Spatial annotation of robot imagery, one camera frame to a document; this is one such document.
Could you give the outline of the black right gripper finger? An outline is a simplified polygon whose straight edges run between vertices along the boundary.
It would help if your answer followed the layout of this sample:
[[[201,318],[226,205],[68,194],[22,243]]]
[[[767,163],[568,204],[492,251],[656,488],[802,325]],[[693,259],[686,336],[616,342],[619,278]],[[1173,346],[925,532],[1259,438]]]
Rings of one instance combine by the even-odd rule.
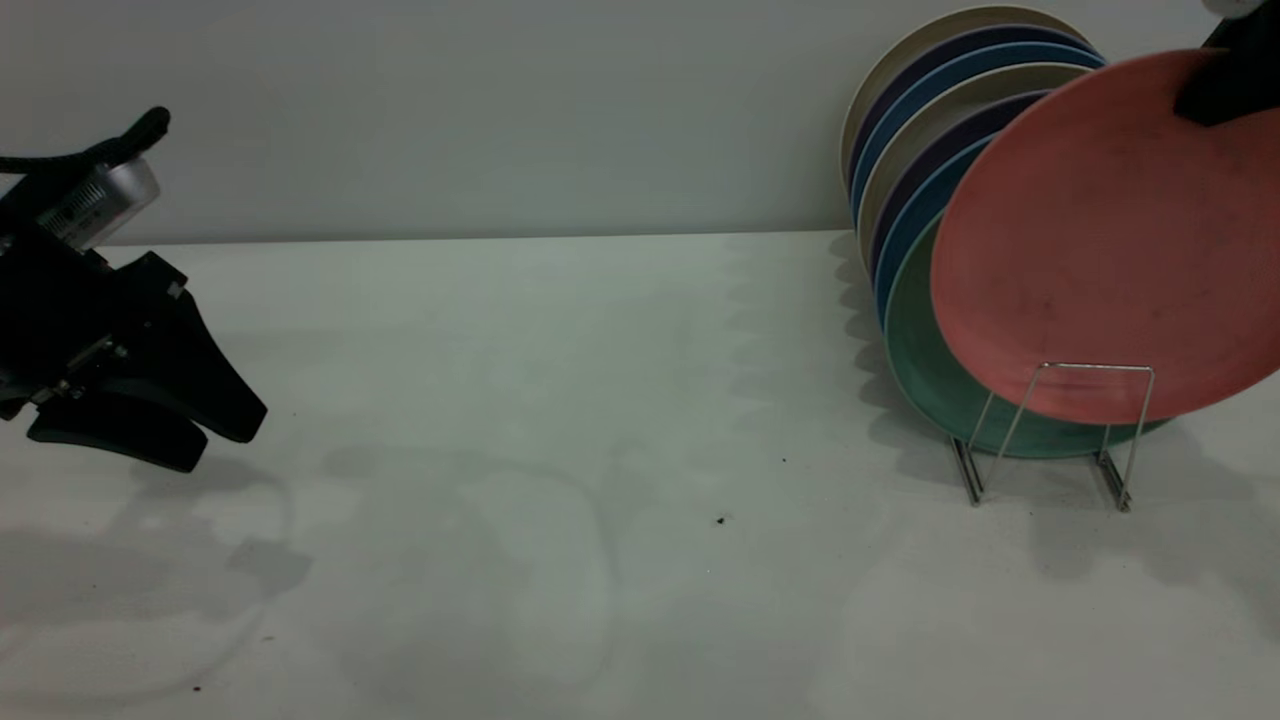
[[[1175,114],[1199,126],[1220,126],[1279,106],[1279,14],[1217,12],[1203,47],[1217,50],[1183,85]]]

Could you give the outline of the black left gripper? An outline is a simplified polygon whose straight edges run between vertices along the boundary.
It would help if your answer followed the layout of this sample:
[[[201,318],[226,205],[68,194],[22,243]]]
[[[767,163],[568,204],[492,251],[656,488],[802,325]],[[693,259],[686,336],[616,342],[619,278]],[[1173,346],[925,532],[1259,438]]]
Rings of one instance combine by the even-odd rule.
[[[195,423],[248,443],[268,409],[211,337],[187,275],[154,252],[113,268],[68,243],[82,220],[129,209],[84,179],[23,179],[3,195],[3,418],[76,386],[108,343],[124,345],[97,383],[116,395],[50,400],[27,437],[189,473],[209,442]]]

